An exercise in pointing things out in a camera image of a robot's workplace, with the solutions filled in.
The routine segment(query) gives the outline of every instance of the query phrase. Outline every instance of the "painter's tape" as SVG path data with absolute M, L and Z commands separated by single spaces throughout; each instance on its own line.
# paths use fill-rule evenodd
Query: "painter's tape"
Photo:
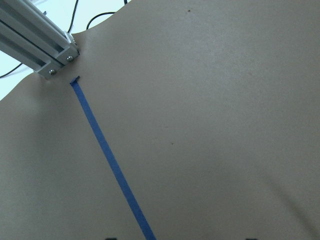
M 87 102 L 87 99 L 84 95 L 84 93 L 82 92 L 80 85 L 78 84 L 78 79 L 80 77 L 76 77 L 75 79 L 72 80 L 72 82 L 70 82 L 70 85 L 72 86 L 77 98 L 79 99 L 79 102 L 82 106 L 82 109 L 84 111 L 84 114 L 86 116 L 86 118 L 88 119 L 88 122 L 94 132 L 94 135 L 96 137 L 96 139 L 98 140 L 100 147 L 105 155 L 106 160 L 108 161 L 112 172 L 123 192 L 123 195 L 126 198 L 126 201 L 128 202 L 133 215 L 136 219 L 136 221 L 138 222 L 144 236 L 146 240 L 156 240 L 156 237 L 154 235 L 154 233 L 152 232 L 152 229 L 150 227 L 150 225 L 147 222 L 147 219 L 145 218 L 133 192 L 131 191 L 127 180 L 125 179 L 124 174 L 122 173 L 120 166 L 114 156 L 114 154 L 112 153 L 104 134 L 102 133 L 98 122 L 93 114 L 93 112 L 91 111 L 91 108 Z

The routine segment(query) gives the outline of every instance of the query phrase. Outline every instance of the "metal bracket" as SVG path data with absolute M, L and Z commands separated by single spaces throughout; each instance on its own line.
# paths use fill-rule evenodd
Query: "metal bracket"
M 0 50 L 47 79 L 79 55 L 72 35 L 29 0 L 0 1 Z

